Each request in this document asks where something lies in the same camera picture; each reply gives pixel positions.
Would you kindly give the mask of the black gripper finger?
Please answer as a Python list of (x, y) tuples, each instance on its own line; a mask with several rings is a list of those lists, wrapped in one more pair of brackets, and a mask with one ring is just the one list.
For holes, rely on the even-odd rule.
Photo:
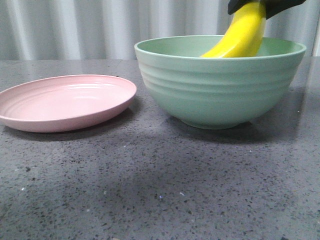
[(301, 5), (305, 1), (306, 0), (266, 0), (265, 1), (266, 19), (268, 20), (280, 12), (283, 12), (289, 8)]
[(229, 0), (227, 5), (227, 13), (234, 14), (248, 2), (248, 0)]

